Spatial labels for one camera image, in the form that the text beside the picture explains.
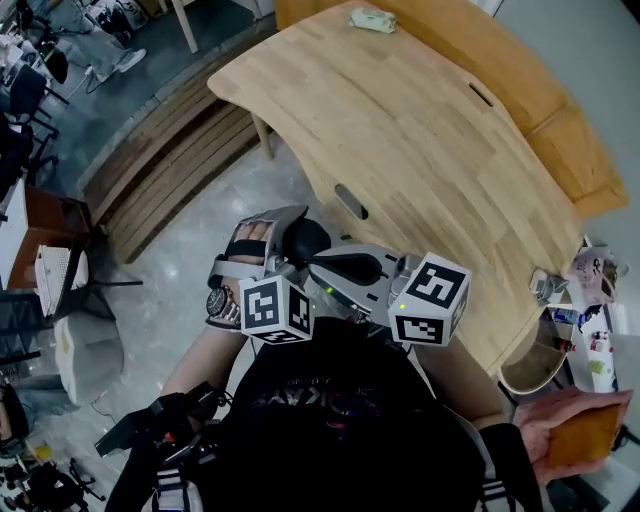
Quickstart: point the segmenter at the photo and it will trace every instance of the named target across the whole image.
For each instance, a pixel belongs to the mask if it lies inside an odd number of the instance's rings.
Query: watch face
[[[227,291],[224,288],[216,288],[209,294],[207,299],[207,313],[209,313],[209,316],[218,316],[222,313],[226,303]]]

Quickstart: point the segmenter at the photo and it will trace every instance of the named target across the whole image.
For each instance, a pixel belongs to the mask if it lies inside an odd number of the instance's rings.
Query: hand
[[[245,224],[238,229],[236,237],[233,240],[268,240],[271,234],[271,224],[268,222],[254,222],[252,224]],[[229,261],[236,261],[238,263],[248,263],[250,265],[263,265],[264,258],[259,256],[231,256]],[[228,286],[233,294],[233,300],[236,304],[240,304],[240,285],[238,279],[231,277],[225,277],[222,279],[222,286]]]

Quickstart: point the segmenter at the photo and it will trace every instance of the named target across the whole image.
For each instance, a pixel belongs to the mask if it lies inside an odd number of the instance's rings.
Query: curved wooden desk
[[[208,85],[282,136],[356,239],[433,251],[473,271],[457,334],[493,373],[541,312],[528,289],[533,271],[568,269],[580,221],[482,83],[399,27],[349,27],[361,4],[287,28]],[[342,206],[338,184],[366,220]]]

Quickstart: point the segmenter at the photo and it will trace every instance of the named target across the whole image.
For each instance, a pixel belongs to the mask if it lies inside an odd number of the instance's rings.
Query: white box
[[[429,253],[389,308],[394,341],[446,347],[469,299],[471,272]]]
[[[240,281],[241,331],[272,345],[307,341],[313,337],[315,306],[282,276]]]

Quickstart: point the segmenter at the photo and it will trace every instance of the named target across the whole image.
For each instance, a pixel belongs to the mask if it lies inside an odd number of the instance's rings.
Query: wristwatch
[[[207,323],[221,329],[240,328],[240,306],[235,303],[233,292],[226,286],[214,288],[207,299]]]

